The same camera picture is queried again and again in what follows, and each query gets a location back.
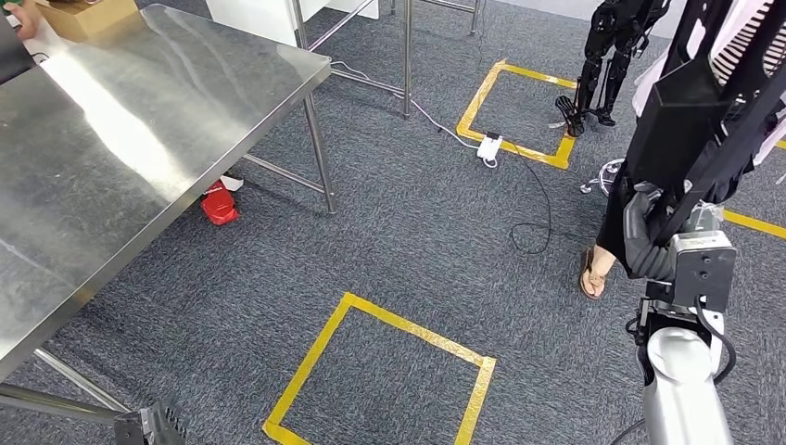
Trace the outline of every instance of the metal pole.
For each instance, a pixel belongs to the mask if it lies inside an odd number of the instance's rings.
[[[292,9],[295,11],[295,24],[298,25],[298,39],[301,48],[309,47],[309,36],[306,35],[306,23],[303,19],[303,9],[300,7],[300,0],[292,0]]]
[[[363,11],[373,1],[374,0],[366,0],[365,2],[359,4],[358,7],[356,7],[354,11],[350,12],[349,14],[347,14],[347,16],[344,17],[343,19],[341,19],[336,25],[333,26],[333,28],[329,29],[326,33],[322,34],[322,37],[317,39],[313,44],[311,44],[311,45],[304,45],[303,47],[308,47],[309,51],[313,51],[313,50],[317,49],[327,39],[333,37],[333,34],[338,32],[338,30],[340,30],[344,25],[346,25],[348,21],[352,20],[352,18],[354,18],[355,16],[360,14],[361,11]]]
[[[373,86],[375,88],[379,88],[381,90],[385,90],[385,91],[387,91],[389,93],[392,93],[394,95],[400,95],[401,97],[404,97],[404,90],[398,88],[397,86],[388,85],[387,83],[381,83],[381,82],[372,81],[372,80],[369,80],[369,79],[364,79],[361,76],[358,76],[358,75],[355,75],[355,74],[352,74],[352,73],[349,73],[349,72],[345,72],[345,71],[342,71],[342,70],[332,70],[331,72],[335,76],[343,77],[345,79],[350,79],[351,81],[355,81],[355,82],[359,82],[359,83],[365,83],[366,85]]]
[[[79,374],[77,370],[71,368],[64,362],[62,362],[59,358],[55,357],[51,352],[45,350],[43,348],[39,348],[35,350],[35,356],[39,359],[43,360],[44,363],[48,364],[52,367],[55,371],[64,375],[68,380],[73,382],[79,388],[82,388],[85,392],[93,396],[94,399],[101,402],[102,405],[106,406],[110,410],[120,411],[123,413],[130,413],[129,410],[125,405],[120,403],[117,399],[107,394],[104,389],[99,388],[95,383],[91,382],[87,379],[84,375]]]
[[[114,425],[115,417],[125,414],[5,383],[0,383],[0,404],[104,425]]]
[[[327,211],[328,213],[333,214],[336,213],[336,200],[333,193],[333,184],[330,182],[330,173],[327,171],[327,166],[325,165],[323,153],[324,141],[322,139],[322,132],[319,128],[319,122],[317,121],[317,113],[314,106],[314,96],[311,94],[307,95],[306,100],[303,101],[303,104],[306,107],[306,121],[309,122],[311,141],[314,145],[314,156],[317,158],[317,167],[319,168],[320,177],[322,178],[324,198],[325,201],[327,201]]]
[[[259,159],[259,158],[257,158],[254,155],[243,155],[243,159],[259,165],[260,167],[262,167],[263,169],[267,170],[268,172],[273,172],[273,173],[276,173],[276,174],[280,174],[280,175],[284,176],[286,179],[288,179],[290,181],[294,181],[294,182],[296,182],[296,183],[298,183],[300,185],[305,185],[308,188],[310,188],[311,190],[314,190],[314,191],[317,191],[317,192],[320,192],[320,193],[324,193],[324,189],[322,188],[321,185],[316,184],[316,183],[314,183],[312,181],[309,181],[306,178],[302,178],[302,177],[294,174],[293,172],[290,172],[289,170],[282,169],[281,167],[279,167],[279,166],[277,166],[275,164],[272,164],[272,163],[268,162],[267,160]]]
[[[457,11],[463,11],[463,12],[473,12],[474,11],[474,9],[472,9],[469,6],[459,5],[458,3],[449,2],[447,0],[421,0],[421,1],[425,2],[425,3],[430,3],[432,5],[444,6],[444,7],[448,8],[448,9],[455,9]]]
[[[404,119],[410,118],[412,100],[412,3],[404,0]]]
[[[477,32],[477,15],[480,13],[480,0],[475,0],[475,10],[472,11],[472,27],[470,27],[469,35],[475,35]]]

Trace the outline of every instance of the floor marking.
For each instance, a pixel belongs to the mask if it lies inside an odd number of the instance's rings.
[[[494,366],[497,360],[490,357],[483,357],[452,340],[401,318],[395,313],[386,311],[372,302],[350,294],[349,292],[345,293],[341,301],[338,302],[338,306],[327,320],[327,323],[324,324],[320,334],[314,340],[303,362],[298,367],[295,375],[292,376],[292,380],[286,385],[281,398],[275,403],[275,407],[273,407],[270,415],[264,423],[262,423],[262,431],[270,439],[282,445],[310,445],[307,440],[281,426],[281,421],[284,420],[286,411],[292,405],[292,402],[295,401],[295,397],[303,387],[303,384],[306,383],[306,379],[309,377],[311,369],[314,367],[320,355],[322,355],[328,340],[333,336],[341,320],[347,315],[349,308],[355,308],[359,311],[368,313],[387,324],[397,327],[404,332],[408,332],[456,357],[480,367],[480,372],[477,374],[477,380],[475,381],[475,388],[470,395],[469,403],[464,411],[464,417],[461,426],[459,426],[458,435],[453,442],[454,445],[469,445],[472,435],[475,432],[477,417],[480,415],[480,410],[483,407],[483,401],[488,391],[488,384],[491,381],[491,375],[494,373]]]
[[[480,106],[483,105],[488,92],[491,91],[491,87],[494,86],[494,83],[497,81],[497,77],[499,77],[500,72],[502,71],[509,71],[520,76],[536,79],[538,81],[554,83],[566,88],[576,89],[575,82],[566,81],[565,79],[559,79],[554,76],[549,76],[547,74],[542,74],[533,70],[516,67],[514,65],[508,65],[506,59],[500,60],[499,62],[495,63],[493,67],[491,67],[491,70],[486,75],[486,79],[484,79],[484,81],[480,84],[480,87],[477,89],[477,93],[475,93],[475,96],[470,101],[467,110],[459,120],[459,124],[456,126],[456,133],[458,135],[477,142],[483,141],[485,135],[470,129],[470,127],[477,116],[477,112],[480,110]],[[557,152],[554,155],[547,155],[524,146],[517,146],[510,141],[503,141],[501,148],[503,150],[510,151],[511,153],[525,156],[527,158],[549,164],[552,167],[565,170],[567,169],[568,158],[570,158],[570,152],[573,150],[573,144],[575,142],[576,138],[570,137],[567,133],[565,133],[562,140],[560,141],[560,145],[557,147]]]
[[[723,219],[730,223],[741,225],[742,227],[786,239],[786,228],[770,224],[769,222],[757,220],[750,216],[740,215],[740,213],[735,213],[731,210],[723,210]]]

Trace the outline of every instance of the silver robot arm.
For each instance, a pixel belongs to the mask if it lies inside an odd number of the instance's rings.
[[[631,263],[660,274],[648,283],[637,317],[628,324],[644,373],[650,444],[731,445],[716,385],[736,362],[734,348],[723,337],[736,250],[715,230],[716,213],[705,205],[666,247],[655,248],[644,220],[650,207],[646,195],[638,194],[625,210],[627,254],[647,257]],[[718,372],[724,343],[729,363]]]
[[[713,382],[710,348],[698,334],[665,327],[647,343],[654,372],[644,388],[644,419],[651,445],[733,443]]]

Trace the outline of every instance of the black robot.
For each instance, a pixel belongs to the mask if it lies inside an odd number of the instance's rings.
[[[668,12],[671,0],[604,0],[592,15],[589,37],[584,47],[584,69],[578,78],[576,97],[561,95],[556,106],[563,113],[567,132],[573,137],[584,133],[587,113],[598,117],[598,123],[613,127],[611,114],[622,82],[628,74],[630,59],[640,56],[650,43],[649,34],[655,23]],[[601,77],[603,57],[612,45],[615,54],[606,63],[605,99],[603,106],[590,109],[592,97]]]

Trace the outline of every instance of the gray carpet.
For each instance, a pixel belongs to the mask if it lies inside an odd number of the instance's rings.
[[[169,2],[207,13],[201,2]],[[454,126],[490,66],[510,63],[570,79],[580,70],[587,23],[488,2],[484,36],[468,16],[416,4],[415,97]],[[309,23],[326,29],[325,11]],[[353,20],[322,48],[356,69],[400,81],[401,17]],[[317,91],[339,213],[319,196],[247,164],[236,194],[242,216],[210,225],[192,206],[46,346],[132,406],[171,392],[191,414],[191,443],[271,443],[260,432],[306,351],[349,290],[498,360],[478,419],[478,444],[603,444],[641,416],[640,372],[623,330],[642,284],[615,269],[604,299],[577,291],[579,251],[592,242],[604,198],[578,186],[624,154],[633,132],[632,79],[666,46],[653,40],[634,63],[614,129],[576,144],[568,171],[529,162],[545,184],[554,234],[539,255],[545,200],[520,157],[490,170],[421,116],[403,121],[399,102],[333,78]],[[480,123],[532,147],[553,146],[552,91],[505,76]],[[295,113],[254,150],[314,175],[305,120]],[[786,223],[777,153],[734,206]],[[737,443],[786,442],[786,315],[780,306],[786,241],[740,227],[729,308],[740,362],[724,382]],[[312,443],[451,443],[475,378],[473,366],[351,312],[339,326],[284,425]],[[12,383],[79,396],[30,360]],[[109,444],[102,426],[0,410],[0,441]],[[625,443],[644,443],[637,432]]]

